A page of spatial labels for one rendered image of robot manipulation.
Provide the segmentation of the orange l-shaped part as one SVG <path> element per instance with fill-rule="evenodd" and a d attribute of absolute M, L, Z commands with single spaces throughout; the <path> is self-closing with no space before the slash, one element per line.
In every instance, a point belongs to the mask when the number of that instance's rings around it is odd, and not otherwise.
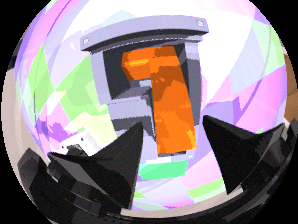
<path fill-rule="evenodd" d="M 196 149 L 196 129 L 185 77 L 173 47 L 134 49 L 122 53 L 129 81 L 152 77 L 157 153 Z"/>

